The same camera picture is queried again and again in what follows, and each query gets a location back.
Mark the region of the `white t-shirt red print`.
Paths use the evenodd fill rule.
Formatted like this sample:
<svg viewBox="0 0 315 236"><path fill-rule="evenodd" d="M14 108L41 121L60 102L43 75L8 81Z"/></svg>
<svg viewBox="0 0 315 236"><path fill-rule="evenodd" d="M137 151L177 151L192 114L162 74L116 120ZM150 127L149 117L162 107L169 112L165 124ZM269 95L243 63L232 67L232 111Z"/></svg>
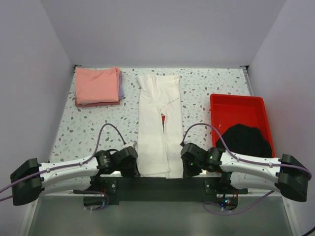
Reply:
<svg viewBox="0 0 315 236"><path fill-rule="evenodd" d="M140 75L137 167L143 177L183 177L178 75Z"/></svg>

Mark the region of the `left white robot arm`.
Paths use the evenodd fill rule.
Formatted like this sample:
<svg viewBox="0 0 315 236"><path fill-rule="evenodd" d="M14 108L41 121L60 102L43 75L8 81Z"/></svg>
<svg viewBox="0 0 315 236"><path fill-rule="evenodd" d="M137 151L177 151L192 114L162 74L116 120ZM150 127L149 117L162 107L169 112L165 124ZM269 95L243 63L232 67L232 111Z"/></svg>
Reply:
<svg viewBox="0 0 315 236"><path fill-rule="evenodd" d="M119 171L125 177L135 177L137 157L136 149L128 146L95 151L91 157L61 163L29 159L10 175L13 205L29 204L51 192L87 189L96 193L102 187L96 176Z"/></svg>

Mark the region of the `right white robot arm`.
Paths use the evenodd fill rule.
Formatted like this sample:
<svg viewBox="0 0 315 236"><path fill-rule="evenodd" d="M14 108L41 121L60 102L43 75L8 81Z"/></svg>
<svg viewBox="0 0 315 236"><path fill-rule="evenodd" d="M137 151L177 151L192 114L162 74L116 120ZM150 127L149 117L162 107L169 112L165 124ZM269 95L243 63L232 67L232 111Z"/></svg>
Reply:
<svg viewBox="0 0 315 236"><path fill-rule="evenodd" d="M306 202L312 175L292 155L281 158L254 157L218 147L204 150L193 143L182 144L184 177L208 171L221 173L219 187L224 193L234 189L263 189L279 192L287 199Z"/></svg>

